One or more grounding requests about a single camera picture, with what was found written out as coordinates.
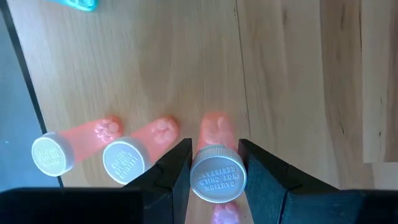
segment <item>teal plastic item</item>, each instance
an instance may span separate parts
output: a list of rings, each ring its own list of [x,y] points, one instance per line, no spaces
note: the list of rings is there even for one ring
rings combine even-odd
[[[74,7],[82,11],[90,12],[97,6],[98,0],[56,0],[61,4],[66,4],[67,6]]]

